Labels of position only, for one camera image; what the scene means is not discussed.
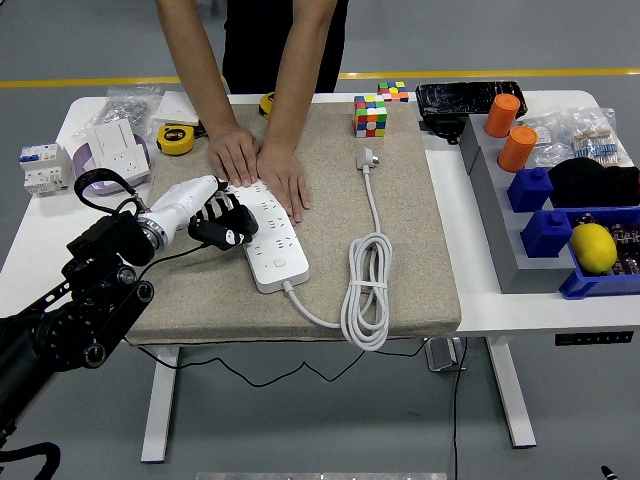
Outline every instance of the tape measure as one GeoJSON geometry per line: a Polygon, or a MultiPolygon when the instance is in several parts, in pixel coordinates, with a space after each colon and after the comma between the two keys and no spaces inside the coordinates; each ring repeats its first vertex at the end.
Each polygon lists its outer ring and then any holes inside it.
{"type": "Polygon", "coordinates": [[[267,93],[264,97],[260,99],[260,105],[258,106],[258,111],[260,115],[269,120],[269,116],[271,115],[271,108],[273,107],[273,96],[275,92],[267,93]]]}
{"type": "Polygon", "coordinates": [[[167,155],[184,155],[196,144],[195,130],[189,125],[165,125],[158,131],[156,144],[167,155]]]}

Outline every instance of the blue bin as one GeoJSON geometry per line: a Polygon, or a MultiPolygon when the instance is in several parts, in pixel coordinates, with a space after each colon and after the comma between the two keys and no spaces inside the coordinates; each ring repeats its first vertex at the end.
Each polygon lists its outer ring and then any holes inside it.
{"type": "MultiPolygon", "coordinates": [[[[603,227],[610,227],[616,223],[640,224],[639,207],[623,208],[558,208],[567,214],[569,223],[585,213],[593,215],[597,223],[603,227]]],[[[575,271],[560,286],[559,291],[568,300],[581,300],[586,297],[608,295],[635,295],[640,293],[640,275],[586,275],[575,257],[569,244],[569,251],[576,264],[575,271]]]]}

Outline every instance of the gray block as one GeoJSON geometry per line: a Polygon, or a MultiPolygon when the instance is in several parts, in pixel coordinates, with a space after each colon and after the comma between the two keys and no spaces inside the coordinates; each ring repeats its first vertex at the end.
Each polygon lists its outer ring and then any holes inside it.
{"type": "Polygon", "coordinates": [[[502,149],[504,138],[494,138],[484,131],[488,115],[469,115],[462,135],[460,135],[460,152],[467,174],[471,173],[480,147],[496,147],[502,149]]]}
{"type": "MultiPolygon", "coordinates": [[[[489,137],[482,128],[484,123],[470,122],[469,125],[474,137],[479,139],[478,152],[469,177],[502,293],[557,291],[575,270],[569,248],[565,246],[558,257],[527,256],[520,232],[529,223],[532,213],[515,213],[511,209],[507,189],[515,174],[505,172],[498,166],[502,145],[496,145],[493,142],[496,139],[482,138],[489,137]]],[[[551,202],[547,200],[543,210],[552,209],[551,202]]]]}

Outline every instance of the black case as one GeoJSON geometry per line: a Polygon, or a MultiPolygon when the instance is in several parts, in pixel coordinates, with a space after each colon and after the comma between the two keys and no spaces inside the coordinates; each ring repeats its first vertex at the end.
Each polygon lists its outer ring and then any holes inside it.
{"type": "Polygon", "coordinates": [[[527,113],[520,86],[513,81],[427,83],[416,87],[420,116],[429,130],[456,145],[469,114],[488,114],[494,98],[510,93],[520,100],[516,118],[527,113]]]}

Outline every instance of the robotic arm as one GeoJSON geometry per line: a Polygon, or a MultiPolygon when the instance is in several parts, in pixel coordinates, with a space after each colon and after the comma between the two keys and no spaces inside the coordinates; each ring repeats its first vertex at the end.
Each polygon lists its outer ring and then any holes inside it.
{"type": "Polygon", "coordinates": [[[109,215],[67,245],[73,258],[62,268],[64,282],[17,315],[0,319],[0,448],[56,372],[101,366],[149,305],[153,286],[130,265],[147,265],[184,228],[221,250],[251,242],[258,230],[251,211],[212,175],[174,185],[151,208],[111,170],[83,174],[74,190],[83,203],[109,215]],[[115,210],[83,195],[87,186],[105,180],[131,195],[115,210]],[[123,209],[129,203],[135,213],[123,209]],[[68,294],[70,301],[51,309],[68,294]]]}

